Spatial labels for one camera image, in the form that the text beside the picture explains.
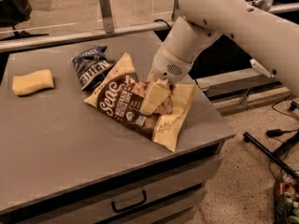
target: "cabinet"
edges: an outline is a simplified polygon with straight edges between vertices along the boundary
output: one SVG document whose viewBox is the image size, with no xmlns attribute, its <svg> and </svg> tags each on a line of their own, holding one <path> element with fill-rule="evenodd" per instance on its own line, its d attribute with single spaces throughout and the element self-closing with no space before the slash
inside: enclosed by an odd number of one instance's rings
<svg viewBox="0 0 299 224">
<path fill-rule="evenodd" d="M 82 102 L 71 63 L 94 45 L 116 60 L 132 53 L 140 79 L 158 48 L 145 33 L 10 55 L 0 88 L 2 223 L 183 223 L 204 199 L 232 129 L 200 91 L 174 153 L 107 119 Z M 13 94 L 14 75 L 42 68 L 54 90 Z"/>
</svg>

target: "bag of chocolate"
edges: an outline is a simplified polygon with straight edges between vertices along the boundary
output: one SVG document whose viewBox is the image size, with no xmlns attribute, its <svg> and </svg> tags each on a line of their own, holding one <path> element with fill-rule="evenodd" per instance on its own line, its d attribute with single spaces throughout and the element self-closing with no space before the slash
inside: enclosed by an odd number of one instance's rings
<svg viewBox="0 0 299 224">
<path fill-rule="evenodd" d="M 184 84 L 173 86 L 169 97 L 151 115 L 145 116 L 141 114 L 140 106 L 149 84 L 138 82 L 131 57 L 125 53 L 84 102 L 174 152 L 180 127 L 197 87 Z"/>
<path fill-rule="evenodd" d="M 107 47 L 94 47 L 82 51 L 72 60 L 83 91 L 97 87 L 115 64 L 107 60 L 104 53 L 106 49 Z"/>
</svg>

